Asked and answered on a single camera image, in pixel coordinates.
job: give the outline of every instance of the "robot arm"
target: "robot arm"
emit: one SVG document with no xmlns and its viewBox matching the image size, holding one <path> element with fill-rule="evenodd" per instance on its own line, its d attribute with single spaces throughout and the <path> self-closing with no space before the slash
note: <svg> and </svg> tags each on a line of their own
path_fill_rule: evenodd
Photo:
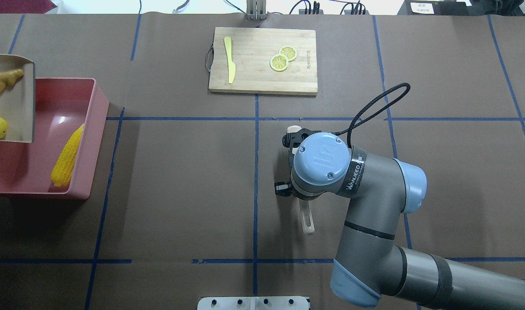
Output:
<svg viewBox="0 0 525 310">
<path fill-rule="evenodd" d="M 276 183 L 276 194 L 351 199 L 331 276 L 339 298 L 361 307 L 385 294 L 431 309 L 525 310 L 525 280 L 394 245 L 399 216 L 425 197 L 422 169 L 349 148 L 328 132 L 300 129 L 282 142 L 291 180 Z"/>
</svg>

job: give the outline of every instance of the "cutting board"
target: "cutting board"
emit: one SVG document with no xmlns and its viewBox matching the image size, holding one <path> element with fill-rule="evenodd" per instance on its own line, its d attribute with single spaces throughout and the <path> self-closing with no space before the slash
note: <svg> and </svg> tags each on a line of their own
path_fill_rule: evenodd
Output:
<svg viewBox="0 0 525 310">
<path fill-rule="evenodd" d="M 224 37 L 231 37 L 235 79 L 228 83 Z M 225 28 L 214 30 L 214 58 L 209 77 L 209 90 L 224 93 L 258 93 L 316 96 L 318 74 L 316 31 L 268 28 Z M 286 70 L 270 68 L 270 58 L 291 45 L 298 55 Z"/>
</svg>

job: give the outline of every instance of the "dark red object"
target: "dark red object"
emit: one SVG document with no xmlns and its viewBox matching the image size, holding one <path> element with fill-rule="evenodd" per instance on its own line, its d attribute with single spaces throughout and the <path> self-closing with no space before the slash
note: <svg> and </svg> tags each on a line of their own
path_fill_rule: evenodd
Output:
<svg viewBox="0 0 525 310">
<path fill-rule="evenodd" d="M 56 5 L 50 0 L 0 0 L 0 12 L 2 13 L 44 14 L 55 7 Z"/>
</svg>

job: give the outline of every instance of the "blue joint cap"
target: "blue joint cap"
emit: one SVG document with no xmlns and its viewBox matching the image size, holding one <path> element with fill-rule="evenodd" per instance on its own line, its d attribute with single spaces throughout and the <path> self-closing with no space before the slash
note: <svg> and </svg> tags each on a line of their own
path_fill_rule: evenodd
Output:
<svg viewBox="0 0 525 310">
<path fill-rule="evenodd" d="M 406 206 L 402 213 L 414 213 L 421 207 L 421 203 L 427 192 L 427 177 L 424 171 L 414 165 L 406 164 L 393 158 L 404 175 L 404 184 L 406 185 Z"/>
<path fill-rule="evenodd" d="M 300 143 L 293 167 L 306 183 L 325 186 L 341 180 L 347 174 L 351 153 L 345 143 L 329 132 L 318 132 Z"/>
<path fill-rule="evenodd" d="M 333 259 L 333 273 L 331 273 L 331 290 L 340 299 L 355 304 L 359 307 L 373 308 L 381 299 L 364 282 L 358 280 L 350 271 L 345 269 L 338 261 Z"/>
</svg>

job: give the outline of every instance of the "white label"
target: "white label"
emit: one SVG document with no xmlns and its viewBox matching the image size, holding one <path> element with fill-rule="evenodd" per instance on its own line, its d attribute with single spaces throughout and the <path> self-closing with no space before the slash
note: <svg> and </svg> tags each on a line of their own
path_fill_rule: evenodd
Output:
<svg viewBox="0 0 525 310">
<path fill-rule="evenodd" d="M 419 14 L 434 14 L 432 3 L 414 3 L 410 2 L 412 6 L 412 12 L 418 12 Z"/>
</svg>

